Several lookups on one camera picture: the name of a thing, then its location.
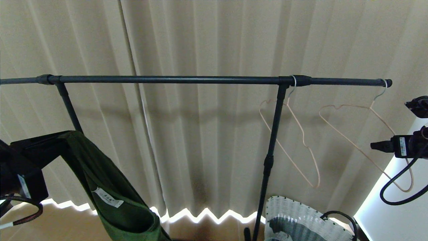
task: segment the white sticker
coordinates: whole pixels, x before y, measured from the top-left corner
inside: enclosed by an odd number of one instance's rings
[[[108,205],[111,205],[115,208],[120,207],[122,205],[123,200],[116,200],[114,199],[110,194],[108,194],[106,191],[104,191],[102,188],[97,187],[97,190],[93,191],[94,193],[98,194],[98,196]]]
[[[401,156],[403,157],[407,156],[406,139],[404,137],[400,137],[400,151],[401,151]]]
[[[22,187],[22,191],[24,192],[24,195],[27,198],[31,198],[30,191],[28,190],[27,183],[25,182],[25,179],[19,174],[18,174],[18,179],[19,179],[19,182],[21,183],[21,187]]]

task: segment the beige curtain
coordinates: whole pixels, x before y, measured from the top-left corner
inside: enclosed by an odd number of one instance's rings
[[[246,75],[390,78],[374,108],[397,133],[414,116],[403,103],[428,93],[428,8],[401,1],[1,1],[1,78],[57,75]],[[269,131],[259,104],[276,86],[66,84],[85,135],[160,214],[208,207],[243,216],[258,204]],[[6,142],[73,129],[54,86],[4,85]],[[277,148],[267,195],[354,214],[380,172],[319,117],[327,104],[369,105],[380,87],[307,86],[291,96],[321,172],[311,188]],[[273,104],[262,113],[272,122]],[[328,119],[382,167],[391,137],[364,110]],[[310,181],[316,172],[284,109],[278,139]],[[57,202],[88,202],[58,158],[44,170]]]

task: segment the brown floor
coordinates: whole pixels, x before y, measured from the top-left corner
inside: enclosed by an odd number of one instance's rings
[[[31,205],[18,205],[0,219],[0,223],[6,223],[25,217],[36,211]],[[188,217],[183,217],[174,223],[164,223],[172,238],[183,240],[212,240],[235,241],[244,240],[244,227],[251,228],[253,233],[254,223],[242,224],[233,217],[228,217],[220,225],[211,218],[205,217],[199,223],[193,223]],[[264,225],[260,227],[258,240],[263,240]],[[77,211],[74,207],[59,209],[53,204],[47,204],[43,208],[43,214],[34,221],[2,229],[1,241],[34,240],[110,240],[105,232],[98,216],[92,211]]]

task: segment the hanger hook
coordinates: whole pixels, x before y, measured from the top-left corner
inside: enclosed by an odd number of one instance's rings
[[[290,98],[290,96],[291,96],[291,93],[293,93],[293,92],[294,92],[294,90],[296,89],[296,85],[297,85],[296,77],[295,77],[294,75],[291,75],[291,77],[293,77],[293,79],[294,79],[294,87],[293,87],[293,90],[290,92],[290,94],[288,94],[288,97],[289,97],[289,98]]]
[[[388,83],[385,79],[382,79],[385,82],[385,89],[382,91],[382,93],[376,95],[376,97],[373,99],[373,101],[375,101],[379,96],[383,95],[386,91],[386,89],[388,88]]]

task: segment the horizontal bar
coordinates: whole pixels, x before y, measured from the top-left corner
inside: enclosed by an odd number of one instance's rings
[[[294,75],[297,86],[310,84],[385,86],[385,81],[360,78],[312,78]],[[387,79],[388,87],[392,81]],[[247,77],[247,76],[61,76],[41,75],[32,78],[6,78],[0,84],[57,84],[57,83],[164,83],[164,84],[288,84],[294,86],[292,76]]]

